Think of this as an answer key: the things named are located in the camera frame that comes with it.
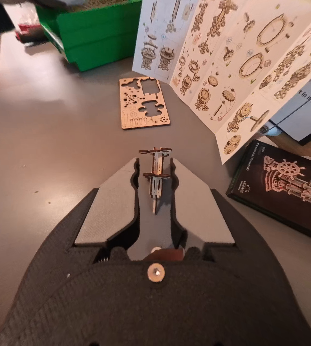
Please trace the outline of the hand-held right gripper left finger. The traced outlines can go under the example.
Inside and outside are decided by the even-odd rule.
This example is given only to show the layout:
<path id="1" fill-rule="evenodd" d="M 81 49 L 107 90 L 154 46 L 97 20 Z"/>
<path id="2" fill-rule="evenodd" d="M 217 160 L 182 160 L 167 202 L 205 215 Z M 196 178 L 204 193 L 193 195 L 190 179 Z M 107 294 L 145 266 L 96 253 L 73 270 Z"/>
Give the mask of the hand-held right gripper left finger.
<path id="1" fill-rule="evenodd" d="M 75 239 L 76 246 L 130 247 L 135 243 L 127 237 L 124 245 L 122 235 L 139 216 L 139 168 L 139 158 L 132 158 L 101 184 Z"/>

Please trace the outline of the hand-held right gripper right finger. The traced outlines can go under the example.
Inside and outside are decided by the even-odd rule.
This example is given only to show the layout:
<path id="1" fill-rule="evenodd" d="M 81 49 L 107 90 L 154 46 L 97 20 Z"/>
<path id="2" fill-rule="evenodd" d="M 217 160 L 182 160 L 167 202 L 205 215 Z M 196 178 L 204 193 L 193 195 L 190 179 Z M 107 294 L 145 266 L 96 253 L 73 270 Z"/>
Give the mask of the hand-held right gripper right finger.
<path id="1" fill-rule="evenodd" d="M 235 240 L 210 187 L 175 158 L 170 160 L 170 169 L 174 248 L 233 246 Z"/>

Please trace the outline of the wooden model assembly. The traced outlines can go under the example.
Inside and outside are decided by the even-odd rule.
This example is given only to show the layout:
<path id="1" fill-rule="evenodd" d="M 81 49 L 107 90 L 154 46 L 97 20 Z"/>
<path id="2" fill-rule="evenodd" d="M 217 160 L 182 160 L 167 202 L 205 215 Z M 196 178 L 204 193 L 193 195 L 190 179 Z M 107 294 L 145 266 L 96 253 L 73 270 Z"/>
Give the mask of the wooden model assembly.
<path id="1" fill-rule="evenodd" d="M 158 200 L 162 196 L 163 180 L 169 179 L 170 174 L 163 173 L 164 158 L 169 157 L 172 152 L 171 148 L 154 147 L 151 150 L 139 150 L 141 154 L 152 155 L 152 171 L 150 173 L 143 173 L 143 176 L 149 180 L 149 194 L 153 200 L 153 214 L 156 214 Z"/>

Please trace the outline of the black model kit box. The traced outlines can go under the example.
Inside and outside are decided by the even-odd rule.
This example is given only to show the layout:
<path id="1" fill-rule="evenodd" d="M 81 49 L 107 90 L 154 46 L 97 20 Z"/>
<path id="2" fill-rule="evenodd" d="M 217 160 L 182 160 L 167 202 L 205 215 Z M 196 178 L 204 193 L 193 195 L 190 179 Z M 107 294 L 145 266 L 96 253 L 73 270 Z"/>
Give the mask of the black model kit box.
<path id="1" fill-rule="evenodd" d="M 311 238 L 311 160 L 260 140 L 246 147 L 227 197 Z"/>

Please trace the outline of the wooden cut-out parts sheet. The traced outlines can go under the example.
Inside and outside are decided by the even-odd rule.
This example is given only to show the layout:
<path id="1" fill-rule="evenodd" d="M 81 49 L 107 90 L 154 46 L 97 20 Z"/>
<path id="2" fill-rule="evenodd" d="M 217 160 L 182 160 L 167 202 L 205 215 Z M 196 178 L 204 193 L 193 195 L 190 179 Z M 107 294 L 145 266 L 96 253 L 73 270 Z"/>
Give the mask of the wooden cut-out parts sheet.
<path id="1" fill-rule="evenodd" d="M 158 92 L 145 92 L 142 82 L 146 81 L 155 82 Z M 123 130 L 169 126 L 171 124 L 162 89 L 157 79 L 145 76 L 120 79 L 119 92 Z"/>

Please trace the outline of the white round device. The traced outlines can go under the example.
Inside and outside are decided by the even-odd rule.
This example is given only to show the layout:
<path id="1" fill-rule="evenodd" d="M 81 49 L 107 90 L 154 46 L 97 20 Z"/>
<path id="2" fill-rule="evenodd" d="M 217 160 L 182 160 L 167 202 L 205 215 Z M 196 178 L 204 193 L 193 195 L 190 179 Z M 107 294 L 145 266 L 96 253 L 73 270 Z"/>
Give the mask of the white round device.
<path id="1" fill-rule="evenodd" d="M 258 132 L 262 135 L 265 136 L 271 136 L 271 137 L 275 137 L 275 136 L 279 136 L 282 133 L 282 130 L 275 126 L 275 125 L 263 125 Z"/>

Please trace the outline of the folded instruction leaflet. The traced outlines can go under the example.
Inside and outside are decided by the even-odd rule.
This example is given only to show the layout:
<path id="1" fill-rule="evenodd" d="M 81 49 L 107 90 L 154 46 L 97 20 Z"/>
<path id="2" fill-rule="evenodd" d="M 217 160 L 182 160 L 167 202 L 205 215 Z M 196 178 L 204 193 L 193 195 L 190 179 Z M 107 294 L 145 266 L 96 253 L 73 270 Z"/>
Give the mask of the folded instruction leaflet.
<path id="1" fill-rule="evenodd" d="M 142 1 L 132 70 L 168 83 L 225 163 L 311 79 L 311 1 Z"/>

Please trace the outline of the green plastic bin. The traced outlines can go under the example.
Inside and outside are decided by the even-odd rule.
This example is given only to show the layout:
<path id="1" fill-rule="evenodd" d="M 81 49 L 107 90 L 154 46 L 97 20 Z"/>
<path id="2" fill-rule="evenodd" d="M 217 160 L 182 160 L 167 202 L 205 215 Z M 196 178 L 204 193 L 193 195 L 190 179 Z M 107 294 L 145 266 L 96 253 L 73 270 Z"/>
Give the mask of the green plastic bin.
<path id="1" fill-rule="evenodd" d="M 132 57 L 142 1 L 71 12 L 36 6 L 45 36 L 81 72 Z"/>

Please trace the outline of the red and black cylinder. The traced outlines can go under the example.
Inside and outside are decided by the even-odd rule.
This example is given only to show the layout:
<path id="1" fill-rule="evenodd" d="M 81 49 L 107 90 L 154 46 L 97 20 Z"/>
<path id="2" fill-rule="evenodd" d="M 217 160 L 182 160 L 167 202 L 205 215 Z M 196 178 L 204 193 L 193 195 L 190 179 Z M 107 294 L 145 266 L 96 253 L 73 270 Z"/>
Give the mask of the red and black cylinder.
<path id="1" fill-rule="evenodd" d="M 41 24 L 19 24 L 15 37 L 22 44 L 39 44 L 48 41 Z"/>

